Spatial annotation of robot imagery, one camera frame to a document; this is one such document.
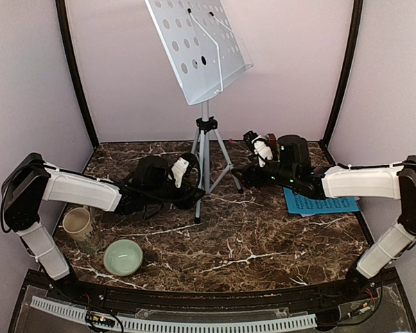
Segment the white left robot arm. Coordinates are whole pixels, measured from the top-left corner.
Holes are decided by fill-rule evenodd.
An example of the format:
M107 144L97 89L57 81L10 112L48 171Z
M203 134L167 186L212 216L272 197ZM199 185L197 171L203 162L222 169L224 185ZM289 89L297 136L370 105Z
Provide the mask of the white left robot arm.
M156 155L143 157L122 180L86 176L29 153L1 186L1 225L4 232L17 234L46 274L58 281L60 295L79 302L83 285L71 277L73 269L53 240L53 228L42 222L48 209L84 205L123 216L151 205L172 204L187 210L205 195L201 177L193 153L182 154L172 164Z

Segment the blue sheet music page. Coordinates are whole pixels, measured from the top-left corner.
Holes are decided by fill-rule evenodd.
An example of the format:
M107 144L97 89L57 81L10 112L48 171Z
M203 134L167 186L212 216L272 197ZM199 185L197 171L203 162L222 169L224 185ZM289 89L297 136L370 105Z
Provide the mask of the blue sheet music page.
M359 211L354 197L310 199L287 188L284 188L284 197L291 214L340 214Z

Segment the grey perforated music stand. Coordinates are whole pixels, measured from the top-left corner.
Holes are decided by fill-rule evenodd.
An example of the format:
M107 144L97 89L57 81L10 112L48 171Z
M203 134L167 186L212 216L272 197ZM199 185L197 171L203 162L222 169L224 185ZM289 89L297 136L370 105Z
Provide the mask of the grey perforated music stand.
M220 1L147 1L146 6L187 104L201 107L191 152L199 159L199 188L210 195L233 165L218 122L209 113L209 102L254 64ZM210 171L210 134L226 162L215 181Z

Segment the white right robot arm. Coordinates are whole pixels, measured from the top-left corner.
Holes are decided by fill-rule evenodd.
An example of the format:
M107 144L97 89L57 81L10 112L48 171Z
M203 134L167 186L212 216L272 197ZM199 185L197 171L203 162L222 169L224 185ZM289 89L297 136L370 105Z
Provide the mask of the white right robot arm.
M249 131L243 136L251 163L234 175L248 189L279 185L310 199L359 197L375 241L353 264L340 295L356 300L367 281L416 244L416 155L372 166L314 167L307 141L298 135L277 140Z

